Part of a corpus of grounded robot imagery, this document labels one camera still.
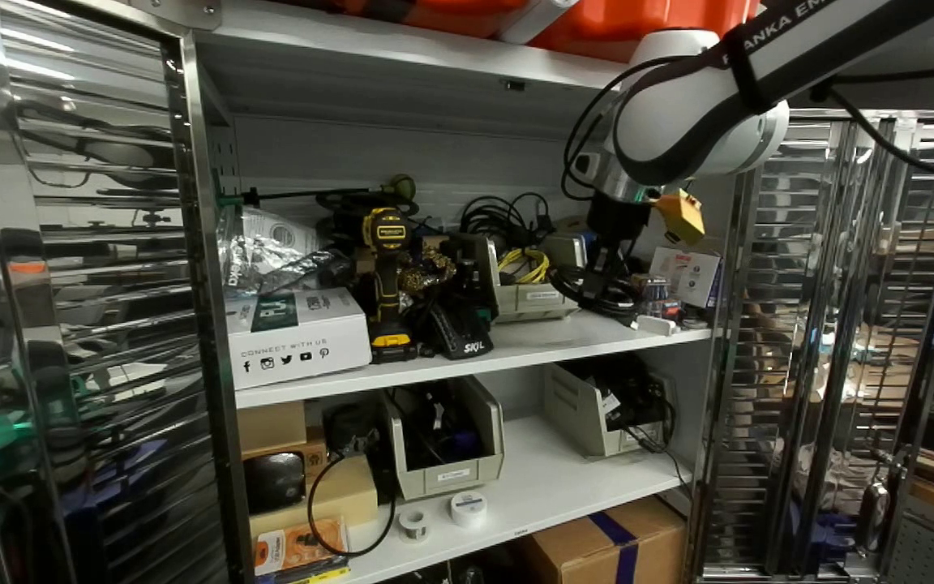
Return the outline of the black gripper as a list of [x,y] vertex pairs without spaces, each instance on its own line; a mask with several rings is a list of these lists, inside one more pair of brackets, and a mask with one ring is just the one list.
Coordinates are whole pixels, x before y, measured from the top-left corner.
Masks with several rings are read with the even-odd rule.
[[594,194],[586,212],[592,252],[586,267],[568,273],[568,290],[578,302],[598,302],[609,317],[635,317],[635,286],[614,273],[625,262],[625,251],[640,240],[652,207],[646,202],[615,202],[604,193]]

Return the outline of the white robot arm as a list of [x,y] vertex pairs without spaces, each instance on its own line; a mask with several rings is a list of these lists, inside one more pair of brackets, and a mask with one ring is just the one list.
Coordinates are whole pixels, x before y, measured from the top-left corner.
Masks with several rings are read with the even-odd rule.
[[609,110],[609,179],[641,193],[754,169],[793,93],[934,20],[934,0],[782,0],[715,47],[625,67]]

